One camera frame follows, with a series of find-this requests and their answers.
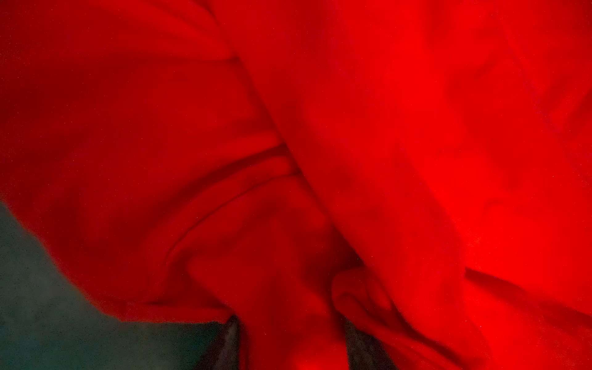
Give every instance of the gray fabric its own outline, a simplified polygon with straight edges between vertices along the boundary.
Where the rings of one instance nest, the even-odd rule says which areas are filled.
[[[350,370],[397,370],[380,341],[345,322],[345,342],[348,346]]]
[[[190,370],[219,329],[101,314],[0,204],[0,369]]]
[[[194,370],[239,370],[240,324],[236,316],[231,317]]]

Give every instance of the red cloth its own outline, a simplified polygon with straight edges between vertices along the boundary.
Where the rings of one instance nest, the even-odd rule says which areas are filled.
[[[243,369],[592,368],[589,1],[4,0],[0,196]]]

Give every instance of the red blanket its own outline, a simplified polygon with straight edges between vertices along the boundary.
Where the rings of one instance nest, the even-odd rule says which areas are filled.
[[[592,4],[3,0],[0,198],[242,367],[592,368]]]

